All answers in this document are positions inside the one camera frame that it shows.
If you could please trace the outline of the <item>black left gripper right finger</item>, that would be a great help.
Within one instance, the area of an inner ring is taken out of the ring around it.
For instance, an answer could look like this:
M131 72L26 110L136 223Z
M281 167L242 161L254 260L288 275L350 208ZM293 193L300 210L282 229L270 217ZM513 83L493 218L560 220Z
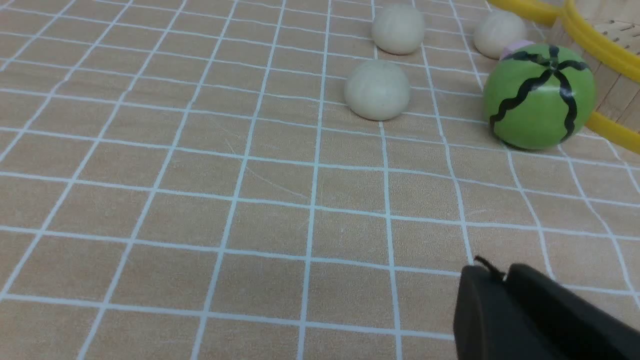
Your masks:
M510 265L510 295L567 360L638 360L635 328L592 305L530 265Z

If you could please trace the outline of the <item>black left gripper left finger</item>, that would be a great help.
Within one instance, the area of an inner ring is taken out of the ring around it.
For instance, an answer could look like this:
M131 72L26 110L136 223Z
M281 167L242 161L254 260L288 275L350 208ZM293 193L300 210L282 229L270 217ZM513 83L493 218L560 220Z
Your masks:
M553 347L486 268L462 268L454 312L459 360L554 360Z

